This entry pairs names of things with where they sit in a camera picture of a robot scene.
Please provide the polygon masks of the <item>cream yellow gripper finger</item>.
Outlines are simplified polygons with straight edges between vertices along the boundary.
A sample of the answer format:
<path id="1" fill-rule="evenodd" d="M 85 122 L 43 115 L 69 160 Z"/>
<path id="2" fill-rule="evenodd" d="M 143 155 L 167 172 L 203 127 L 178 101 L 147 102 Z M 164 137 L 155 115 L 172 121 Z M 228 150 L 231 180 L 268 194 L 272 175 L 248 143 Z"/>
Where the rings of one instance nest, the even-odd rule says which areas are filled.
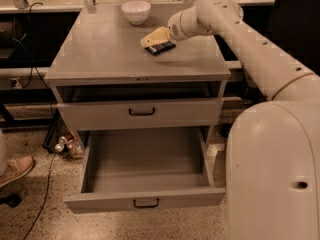
<path id="1" fill-rule="evenodd" d="M 151 47 L 161 43 L 165 43 L 170 39 L 169 30 L 166 27 L 159 27 L 152 33 L 146 35 L 140 40 L 143 48 Z"/>

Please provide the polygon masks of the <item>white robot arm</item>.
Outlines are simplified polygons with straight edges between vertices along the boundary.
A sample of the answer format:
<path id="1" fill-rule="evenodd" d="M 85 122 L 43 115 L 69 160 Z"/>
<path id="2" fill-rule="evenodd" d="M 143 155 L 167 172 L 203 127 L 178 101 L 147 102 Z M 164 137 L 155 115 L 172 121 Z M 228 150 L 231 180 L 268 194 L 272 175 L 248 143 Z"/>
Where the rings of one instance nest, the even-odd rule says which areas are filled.
<path id="1" fill-rule="evenodd" d="M 320 240 L 320 78 L 243 20 L 232 0 L 198 0 L 142 38 L 221 36 L 266 100 L 226 147 L 229 240 Z"/>

